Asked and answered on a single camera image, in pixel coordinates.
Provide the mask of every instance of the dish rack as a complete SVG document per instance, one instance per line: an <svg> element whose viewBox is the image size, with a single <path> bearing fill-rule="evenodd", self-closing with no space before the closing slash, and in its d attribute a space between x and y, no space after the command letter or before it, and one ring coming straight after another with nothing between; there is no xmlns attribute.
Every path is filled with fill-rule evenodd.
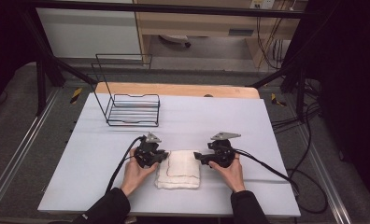
<svg viewBox="0 0 370 224"><path fill-rule="evenodd" d="M97 85L92 85L93 93L104 114L109 126L138 126L138 127L158 127L160 97L158 94L117 94L113 93L109 87L109 81L118 81L115 77L118 73L107 73L104 67L119 66L120 63L109 62L101 63L99 56L106 54L97 54L97 63L92 64L92 76L98 81L97 85L105 85L107 93L96 92Z"/></svg>

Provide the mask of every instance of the white towel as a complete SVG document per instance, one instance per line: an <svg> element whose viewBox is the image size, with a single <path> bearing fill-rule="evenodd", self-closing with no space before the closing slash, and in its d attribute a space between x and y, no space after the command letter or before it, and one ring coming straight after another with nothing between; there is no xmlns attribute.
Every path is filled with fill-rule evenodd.
<svg viewBox="0 0 370 224"><path fill-rule="evenodd" d="M200 186L200 161L194 158L195 150L171 151L157 171L158 189L197 189Z"/></svg>

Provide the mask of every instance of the white table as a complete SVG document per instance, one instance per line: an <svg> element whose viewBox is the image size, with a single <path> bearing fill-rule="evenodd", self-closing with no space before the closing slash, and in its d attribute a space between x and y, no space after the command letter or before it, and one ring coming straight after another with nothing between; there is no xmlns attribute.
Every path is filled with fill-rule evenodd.
<svg viewBox="0 0 370 224"><path fill-rule="evenodd" d="M99 94L99 99L107 99ZM184 97L160 95L158 128L110 127L91 94L71 139L38 207L49 213L80 213L104 195L107 183L123 152L140 135L153 132L162 139L159 149L197 149L203 154L209 138L219 131L241 133L231 139L244 149L285 174L278 145L263 100ZM260 164L241 157L246 188L256 195L269 217L299 217L291 185ZM119 172L114 186L123 177ZM157 189L155 175L149 176L129 201L131 215L228 217L232 214L231 191L208 166L201 166L199 189Z"/></svg>

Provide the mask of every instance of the black sleeve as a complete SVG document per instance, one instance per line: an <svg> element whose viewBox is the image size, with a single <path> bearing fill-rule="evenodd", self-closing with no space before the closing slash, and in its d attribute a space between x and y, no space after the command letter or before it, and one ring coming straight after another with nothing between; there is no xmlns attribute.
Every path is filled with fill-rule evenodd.
<svg viewBox="0 0 370 224"><path fill-rule="evenodd" d="M72 223L121 223L130 212L130 203L121 189L114 188Z"/></svg>
<svg viewBox="0 0 370 224"><path fill-rule="evenodd" d="M243 190L231 195L235 224L265 224L269 223L251 191Z"/></svg>

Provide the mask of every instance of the person's right hand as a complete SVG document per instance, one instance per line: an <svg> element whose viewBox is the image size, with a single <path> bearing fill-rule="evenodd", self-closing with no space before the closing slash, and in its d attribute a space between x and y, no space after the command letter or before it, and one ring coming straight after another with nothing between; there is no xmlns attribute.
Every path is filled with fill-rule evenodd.
<svg viewBox="0 0 370 224"><path fill-rule="evenodd" d="M135 148L130 150L130 161L126 163L126 168L124 170L124 178L121 183L121 190L126 196L129 196L133 191L135 191L148 175L152 174L159 163L155 162L150 168L142 168L139 166L135 159Z"/></svg>
<svg viewBox="0 0 370 224"><path fill-rule="evenodd" d="M232 161L232 164L223 168L220 167L216 162L210 161L208 163L214 170L218 171L225 181L226 185L235 193L245 190L243 180L243 168L240 164L240 155L235 154L235 159Z"/></svg>

